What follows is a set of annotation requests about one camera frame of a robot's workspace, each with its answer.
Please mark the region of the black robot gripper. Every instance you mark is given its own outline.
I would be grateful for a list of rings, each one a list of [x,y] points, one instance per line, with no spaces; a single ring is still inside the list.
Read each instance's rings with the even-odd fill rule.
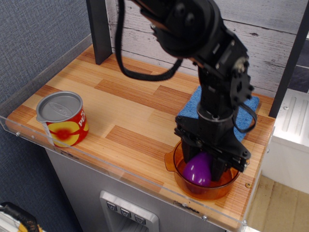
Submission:
[[[215,117],[198,105],[198,119],[186,116],[175,118],[175,134],[181,137],[184,162],[188,163],[201,151],[208,152],[213,157],[212,181],[219,181],[231,167],[243,172],[248,166],[251,153],[234,135],[238,112],[236,107]]]

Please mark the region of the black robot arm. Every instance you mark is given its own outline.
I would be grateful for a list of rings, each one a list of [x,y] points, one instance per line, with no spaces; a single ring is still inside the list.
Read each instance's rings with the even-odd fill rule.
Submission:
[[[212,0],[138,0],[136,4],[154,25],[163,50],[198,67],[198,117],[175,119],[184,161],[200,151],[210,153],[213,181],[231,167],[244,171],[251,154],[236,139],[234,129],[239,108],[246,109],[253,91],[246,47],[224,25]]]

